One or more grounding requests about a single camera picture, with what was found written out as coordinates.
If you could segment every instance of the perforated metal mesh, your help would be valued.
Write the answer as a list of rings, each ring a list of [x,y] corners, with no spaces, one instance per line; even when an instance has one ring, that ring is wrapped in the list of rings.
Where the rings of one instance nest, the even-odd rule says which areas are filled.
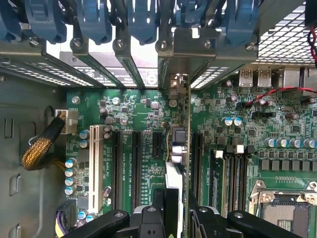
[[[60,86],[70,86],[69,83],[65,83],[65,82],[59,81],[55,78],[51,78],[51,77],[27,70],[25,68],[18,67],[16,65],[10,64],[9,62],[0,62],[0,66],[3,66],[3,67],[5,67],[5,69],[8,69],[8,70],[12,70],[14,72],[18,72],[18,73],[21,73],[21,74],[24,74],[27,76],[31,76],[31,77],[34,77],[37,79],[41,79],[41,80],[50,82],[50,83],[54,83],[54,84],[57,84]]]
[[[215,78],[221,76],[225,73],[229,68],[228,67],[209,67],[206,72],[199,76],[192,84],[192,89],[200,89],[205,84],[211,82]]]
[[[304,26],[305,3],[261,36],[256,62],[283,64],[314,63]]]
[[[82,79],[79,79],[79,78],[77,78],[69,73],[66,73],[62,70],[59,70],[58,68],[54,68],[53,66],[51,66],[47,63],[27,63],[27,64],[30,64],[32,66],[39,68],[39,69],[45,70],[48,73],[54,74],[56,76],[59,76],[61,78],[69,80],[71,82],[77,83],[81,86],[93,86],[92,84],[90,84]]]

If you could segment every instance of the ventilation grille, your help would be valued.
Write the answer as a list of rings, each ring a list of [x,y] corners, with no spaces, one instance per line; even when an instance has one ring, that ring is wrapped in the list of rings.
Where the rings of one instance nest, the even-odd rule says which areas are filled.
[[[279,64],[314,63],[307,43],[305,3],[261,36],[256,62]]]
[[[44,81],[47,81],[50,83],[54,83],[54,84],[57,84],[60,86],[70,86],[69,83],[65,83],[65,82],[59,81],[57,79],[54,79],[54,78],[30,71],[30,70],[27,70],[25,68],[15,66],[13,64],[10,64],[9,62],[0,62],[0,66],[3,66],[5,69],[8,69],[8,70],[12,70],[14,72],[18,72],[18,73],[21,73],[21,74],[24,74],[24,75],[27,75],[27,76],[30,76],[33,78],[37,78],[37,79],[44,80]]]
[[[228,67],[209,67],[206,72],[199,76],[192,84],[192,89],[200,89],[204,87],[206,84],[215,80],[223,73],[225,73],[229,68]]]
[[[61,78],[64,78],[68,81],[71,81],[71,82],[74,82],[74,83],[77,83],[81,86],[93,86],[92,84],[82,80],[82,79],[79,79],[69,73],[66,73],[58,68],[54,68],[53,66],[47,64],[47,63],[27,63],[29,65],[32,65],[32,66],[35,66],[39,69],[42,69],[42,70],[45,70],[46,72],[48,73],[51,73],[51,74],[54,74],[58,77],[61,77]]]

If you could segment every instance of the white pci slot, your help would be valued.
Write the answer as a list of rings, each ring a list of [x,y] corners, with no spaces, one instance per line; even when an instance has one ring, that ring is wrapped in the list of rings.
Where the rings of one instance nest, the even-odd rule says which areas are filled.
[[[88,210],[98,213],[103,205],[104,126],[90,126]]]
[[[179,169],[172,162],[166,162],[165,173],[166,187],[178,189],[178,226],[177,238],[181,237],[183,231],[183,177]]]

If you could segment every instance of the power connector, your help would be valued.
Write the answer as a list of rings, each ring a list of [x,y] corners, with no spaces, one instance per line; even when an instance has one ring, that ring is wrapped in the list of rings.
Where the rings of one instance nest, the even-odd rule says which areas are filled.
[[[78,124],[78,112],[72,110],[64,110],[64,109],[56,109],[55,114],[58,113],[65,113],[66,120],[65,120],[65,127],[61,131],[62,135],[68,135],[77,132],[77,124]]]

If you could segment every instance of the motherboard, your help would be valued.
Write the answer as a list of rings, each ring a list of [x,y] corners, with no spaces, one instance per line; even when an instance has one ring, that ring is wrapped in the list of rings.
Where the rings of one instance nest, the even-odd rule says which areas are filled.
[[[312,238],[317,104],[293,92],[252,102],[270,90],[227,82],[191,93],[189,186],[199,205],[215,207],[224,217],[245,210]],[[171,159],[166,125],[184,123],[184,106],[175,101],[158,90],[68,92],[67,107],[78,112],[78,132],[67,135],[67,159],[77,163],[76,174],[67,178],[76,176],[68,197],[77,199],[79,213],[94,211],[85,214],[91,219],[111,209],[133,213],[151,204],[154,189],[164,187],[165,161]],[[96,145],[93,134],[101,151],[91,147]],[[100,155],[99,169],[96,164],[91,168],[92,151]],[[91,173],[98,170],[102,185],[96,187],[100,176]]]

